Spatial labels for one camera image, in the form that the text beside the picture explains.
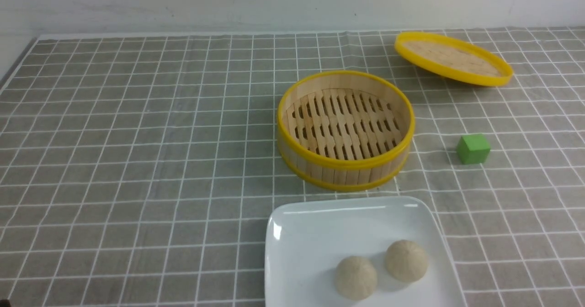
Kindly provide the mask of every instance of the white wall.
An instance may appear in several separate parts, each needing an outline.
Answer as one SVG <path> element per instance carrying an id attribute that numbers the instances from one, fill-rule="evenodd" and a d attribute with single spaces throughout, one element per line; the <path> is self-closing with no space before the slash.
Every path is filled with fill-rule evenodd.
<path id="1" fill-rule="evenodd" d="M 0 0 L 0 33 L 585 24 L 585 0 Z"/>

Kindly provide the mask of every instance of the bamboo steamer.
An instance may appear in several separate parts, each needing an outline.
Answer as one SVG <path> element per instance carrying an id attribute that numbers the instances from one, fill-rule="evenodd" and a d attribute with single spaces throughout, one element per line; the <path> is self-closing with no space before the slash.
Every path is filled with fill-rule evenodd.
<path id="1" fill-rule="evenodd" d="M 288 89 L 277 126 L 282 159 L 298 176 L 327 189 L 361 191 L 400 171 L 415 119 L 407 97 L 389 82 L 340 70 Z"/>

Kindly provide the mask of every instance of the white plate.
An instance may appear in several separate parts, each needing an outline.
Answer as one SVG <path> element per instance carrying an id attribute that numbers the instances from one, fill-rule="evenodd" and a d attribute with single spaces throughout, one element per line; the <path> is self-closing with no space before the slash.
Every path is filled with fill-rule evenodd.
<path id="1" fill-rule="evenodd" d="M 426 275 L 409 286 L 393 279 L 384 253 L 412 240 L 429 255 Z M 378 288 L 359 302 L 340 296 L 335 267 L 349 255 L 370 258 Z M 430 210 L 413 197 L 293 203 L 277 208 L 266 232 L 266 307 L 464 307 L 463 295 Z"/>

